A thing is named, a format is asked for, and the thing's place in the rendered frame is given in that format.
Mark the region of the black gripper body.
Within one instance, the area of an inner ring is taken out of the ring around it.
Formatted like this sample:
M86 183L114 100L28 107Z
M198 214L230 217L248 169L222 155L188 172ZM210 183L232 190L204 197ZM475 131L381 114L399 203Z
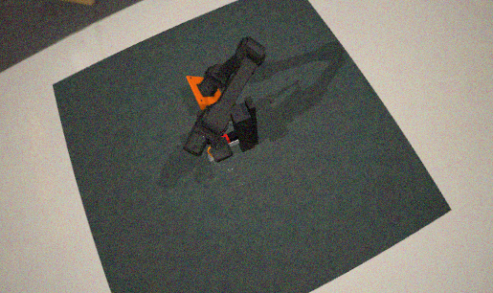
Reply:
M198 115L203 110L204 109L198 111L196 116L198 117ZM224 136L224 134L222 136ZM222 136L220 137L220 139L217 139L215 142L212 141L215 149L213 149L211 151L211 153L213 155L215 162L217 162L217 163L233 156L233 153L232 153L232 150L231 150L229 144L226 144L226 142Z

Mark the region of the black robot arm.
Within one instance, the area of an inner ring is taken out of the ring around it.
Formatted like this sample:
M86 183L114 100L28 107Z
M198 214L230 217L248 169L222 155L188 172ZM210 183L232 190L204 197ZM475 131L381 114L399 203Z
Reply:
M202 82L196 84L202 97L213 97L218 88L227 86L217 101L206 105L198 115L185 142L186 152L200 157L206 145L220 139L225 133L231 119L231 108L249 78L266 59L265 50L260 43L246 36L239 41L231 58L207 69Z

